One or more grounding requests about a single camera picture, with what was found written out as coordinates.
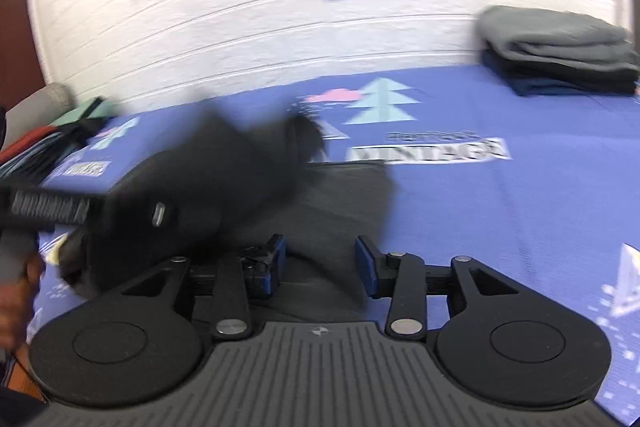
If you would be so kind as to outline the person's left hand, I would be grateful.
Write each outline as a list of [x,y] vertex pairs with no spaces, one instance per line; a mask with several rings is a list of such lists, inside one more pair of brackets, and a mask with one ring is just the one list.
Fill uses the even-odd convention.
[[46,266],[40,254],[31,255],[24,274],[15,282],[1,285],[1,348],[14,350],[25,342],[27,326],[34,317],[34,302]]

